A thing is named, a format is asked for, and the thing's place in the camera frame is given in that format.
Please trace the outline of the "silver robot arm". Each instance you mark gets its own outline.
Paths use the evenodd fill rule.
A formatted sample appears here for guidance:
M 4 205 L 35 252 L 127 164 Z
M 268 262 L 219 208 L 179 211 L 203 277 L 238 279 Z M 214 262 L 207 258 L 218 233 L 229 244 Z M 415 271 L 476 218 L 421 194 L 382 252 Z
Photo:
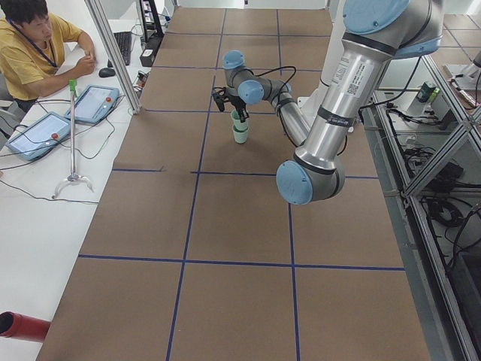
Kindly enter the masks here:
M 245 120 L 247 105 L 269 102 L 296 146 L 276 173 L 280 195 L 293 205 L 341 191 L 345 173 L 337 153 L 384 66 L 433 53 L 442 38 L 442 1 L 346 1 L 337 13 L 344 27 L 343 54 L 313 119 L 304 115 L 287 83 L 254 74 L 240 51 L 222 59 L 226 85 L 225 94 L 215 98 L 218 107 L 230 102 Z

